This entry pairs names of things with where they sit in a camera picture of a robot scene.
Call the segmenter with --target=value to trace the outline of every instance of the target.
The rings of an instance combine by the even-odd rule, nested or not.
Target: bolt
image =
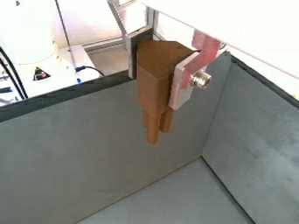
[[[204,73],[202,70],[191,75],[191,85],[200,89],[204,89],[211,82],[211,76]]]

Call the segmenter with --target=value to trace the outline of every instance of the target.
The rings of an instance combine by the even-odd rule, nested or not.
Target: gray wall
[[[299,223],[299,110],[234,64],[203,157],[256,223]]]
[[[198,158],[228,70],[223,55],[158,145],[135,81],[1,122],[0,223],[75,223]]]

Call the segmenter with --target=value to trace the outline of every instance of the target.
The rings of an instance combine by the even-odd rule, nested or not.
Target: metal bracket
[[[123,33],[128,54],[128,76],[136,79],[136,46],[140,41],[154,39],[155,11],[136,1],[120,4],[119,0],[107,0],[107,3]]]
[[[206,66],[215,60],[220,49],[220,42],[200,31],[194,31],[192,46],[200,50],[195,52],[174,70],[172,91],[168,106],[178,109],[190,99],[192,88],[204,89],[211,76],[204,73]]]

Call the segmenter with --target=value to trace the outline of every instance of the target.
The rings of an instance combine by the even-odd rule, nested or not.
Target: gray panel
[[[224,55],[158,145],[146,142],[135,81],[1,122],[0,223],[73,223],[191,162],[228,70]]]
[[[256,223],[299,223],[299,111],[236,65],[203,156]]]
[[[79,224],[252,223],[202,158]]]

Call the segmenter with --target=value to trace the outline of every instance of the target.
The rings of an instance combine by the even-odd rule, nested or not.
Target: bin floor
[[[79,224],[254,223],[202,158]]]

